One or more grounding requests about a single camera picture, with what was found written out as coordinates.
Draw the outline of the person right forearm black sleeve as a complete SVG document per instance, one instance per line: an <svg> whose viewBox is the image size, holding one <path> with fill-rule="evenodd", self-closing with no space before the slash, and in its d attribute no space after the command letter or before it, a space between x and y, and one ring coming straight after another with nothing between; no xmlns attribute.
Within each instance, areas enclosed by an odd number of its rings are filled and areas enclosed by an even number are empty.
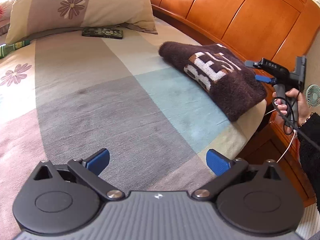
<svg viewBox="0 0 320 240"><path fill-rule="evenodd" d="M314 143L319 145L320 133L319 133L319 115L313 113L310 118L299 128L307 137L309 137ZM314 148L307 140L305 140L300 134L298 135L300 142L299 156L300 163L304 173L307 175L312 188L316 195L317 209L319 210L319 150Z"/></svg>

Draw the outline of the person right hand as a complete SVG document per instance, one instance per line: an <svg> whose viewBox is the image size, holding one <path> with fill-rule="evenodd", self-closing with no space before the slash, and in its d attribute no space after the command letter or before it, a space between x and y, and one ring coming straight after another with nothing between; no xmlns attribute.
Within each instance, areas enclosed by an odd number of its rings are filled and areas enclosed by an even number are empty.
<svg viewBox="0 0 320 240"><path fill-rule="evenodd" d="M298 106L297 126L302 126L311 115L311 111L308 108L308 104L305 99L305 96L295 88L287 91L285 94L289 98L295 98L296 100L295 105ZM281 111L282 115L287 115L287 112L288 112L287 105L285 103L282 103L281 99L276 99L275 104L277 105L277 108Z"/></svg>

